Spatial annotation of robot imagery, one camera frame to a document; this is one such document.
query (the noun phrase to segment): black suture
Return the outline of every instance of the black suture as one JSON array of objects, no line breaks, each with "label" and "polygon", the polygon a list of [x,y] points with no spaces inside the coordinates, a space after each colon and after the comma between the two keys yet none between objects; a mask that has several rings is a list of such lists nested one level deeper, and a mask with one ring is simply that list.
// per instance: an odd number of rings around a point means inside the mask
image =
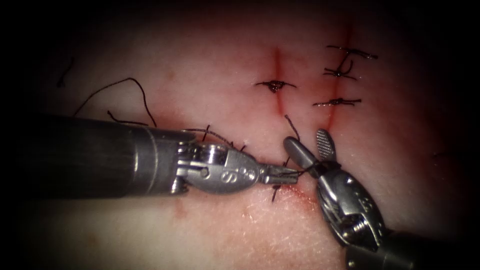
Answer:
[{"label": "black suture", "polygon": [[277,196],[277,191],[280,189],[280,187],[282,187],[282,186],[279,185],[279,184],[276,184],[276,185],[272,186],[272,188],[274,189],[273,196],[271,197],[271,202],[272,203],[275,201],[275,196]]},{"label": "black suture", "polygon": [[113,83],[110,83],[100,89],[98,89],[97,91],[93,92],[92,94],[90,94],[87,99],[80,105],[80,107],[78,107],[78,109],[73,113],[73,117],[75,117],[79,111],[85,106],[85,104],[87,104],[87,102],[93,98],[96,94],[100,93],[101,91],[109,88],[109,87],[112,87],[114,85],[118,85],[118,84],[121,84],[123,82],[126,82],[126,81],[133,81],[137,86],[138,88],[140,88],[141,90],[141,94],[143,95],[143,105],[145,106],[145,110],[146,110],[146,113],[148,114],[148,116],[150,117],[151,121],[153,122],[153,126],[154,127],[157,127],[157,123],[155,122],[152,114],[150,113],[149,111],[149,107],[147,106],[147,97],[145,96],[145,91],[142,87],[142,85],[135,79],[135,78],[132,78],[132,77],[128,77],[128,78],[125,78],[125,79],[122,79],[122,80],[119,80],[119,81],[116,81],[116,82],[113,82]]},{"label": "black suture", "polygon": [[65,76],[67,76],[67,73],[72,69],[74,65],[74,61],[75,61],[75,58],[72,57],[70,60],[70,64],[68,64],[67,68],[63,71],[60,78],[56,82],[57,88],[65,87]]},{"label": "black suture", "polygon": [[[206,126],[206,130],[209,130],[210,128],[210,125],[207,125]],[[205,142],[205,138],[207,137],[207,133],[205,132],[205,134],[203,134],[203,138],[201,139],[202,142]]]},{"label": "black suture", "polygon": [[106,113],[110,116],[110,118],[117,122],[117,123],[122,123],[122,124],[135,124],[135,125],[141,125],[141,126],[149,126],[148,124],[146,123],[142,123],[142,122],[134,122],[134,121],[125,121],[125,120],[118,120],[114,117],[114,115],[109,111],[107,110]]},{"label": "black suture", "polygon": [[206,133],[206,134],[210,134],[210,135],[213,135],[215,137],[217,137],[218,139],[220,139],[221,141],[223,141],[224,143],[226,143],[227,145],[229,146],[234,146],[233,142],[230,142],[228,141],[226,138],[220,136],[219,134],[213,132],[213,131],[210,131],[208,129],[202,129],[202,128],[185,128],[183,129],[184,131],[190,131],[190,132],[203,132],[203,133]]},{"label": "black suture", "polygon": [[[288,124],[290,125],[291,129],[293,130],[293,132],[295,132],[296,139],[300,142],[299,132],[298,132],[297,129],[295,128],[294,123],[292,122],[292,120],[290,120],[289,115],[288,115],[288,114],[285,114],[285,118],[286,118],[286,120],[288,121]],[[286,159],[286,161],[283,163],[283,166],[286,167],[287,164],[289,163],[289,161],[290,161],[290,157],[288,157],[288,158]]]},{"label": "black suture", "polygon": [[378,59],[378,55],[374,55],[374,54],[370,54],[370,53],[367,53],[367,52],[364,52],[362,50],[359,50],[359,49],[351,49],[351,48],[347,48],[347,47],[340,47],[340,46],[334,46],[334,45],[328,45],[326,46],[327,48],[335,48],[335,49],[340,49],[340,50],[345,50],[347,54],[354,54],[354,55],[359,55],[363,58],[367,58],[367,59]]},{"label": "black suture", "polygon": [[293,132],[295,132],[296,139],[300,142],[299,132],[298,132],[297,129],[295,128],[294,123],[292,123],[292,120],[290,120],[289,115],[288,115],[288,114],[285,114],[285,118],[286,118],[286,120],[288,121],[288,124],[290,124],[290,127],[291,127],[291,129],[293,130]]}]

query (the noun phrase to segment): stitch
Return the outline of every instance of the stitch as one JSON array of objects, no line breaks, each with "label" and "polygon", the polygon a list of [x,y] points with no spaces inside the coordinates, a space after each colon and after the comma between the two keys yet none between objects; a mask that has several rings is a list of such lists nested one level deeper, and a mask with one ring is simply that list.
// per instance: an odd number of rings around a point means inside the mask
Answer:
[{"label": "stitch", "polygon": [[348,100],[348,99],[343,99],[343,98],[335,98],[335,99],[330,99],[328,102],[319,102],[319,103],[314,103],[312,106],[335,106],[339,104],[344,104],[344,105],[352,105],[355,106],[355,102],[362,102],[361,99],[353,99],[353,100]]},{"label": "stitch", "polygon": [[276,92],[278,92],[280,89],[282,89],[282,87],[284,87],[285,85],[297,88],[293,84],[290,84],[290,83],[287,83],[287,82],[284,82],[284,81],[280,81],[280,80],[264,81],[264,82],[255,83],[255,85],[256,86],[258,86],[258,85],[268,86],[268,89],[270,89],[270,91],[274,94]]}]

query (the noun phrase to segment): skin surface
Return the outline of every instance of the skin surface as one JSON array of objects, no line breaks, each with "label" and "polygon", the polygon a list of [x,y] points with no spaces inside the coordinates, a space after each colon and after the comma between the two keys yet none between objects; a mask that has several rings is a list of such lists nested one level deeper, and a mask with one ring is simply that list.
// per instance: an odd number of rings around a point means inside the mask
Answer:
[{"label": "skin surface", "polygon": [[[463,166],[456,155],[432,156],[469,141],[459,139],[467,119],[447,106],[457,97],[434,51],[390,11],[353,3],[112,7],[70,22],[36,55],[26,99],[34,112],[71,116],[94,91],[132,77],[159,128],[211,125],[277,165],[287,159],[283,139],[295,136],[288,115],[313,153],[316,130],[329,130],[338,162],[370,192],[388,228],[459,239]],[[353,60],[348,75],[357,81],[322,75],[345,55],[327,45],[379,58],[349,57],[343,70]],[[270,80],[297,88],[273,94],[255,85]],[[312,106],[335,98],[362,102]],[[107,111],[153,125],[131,81],[100,92],[77,117],[112,121]],[[182,197],[28,202],[18,212],[20,250],[35,268],[343,269],[316,181],[301,176],[274,203],[273,192],[257,184],[222,196],[191,188]]]}]

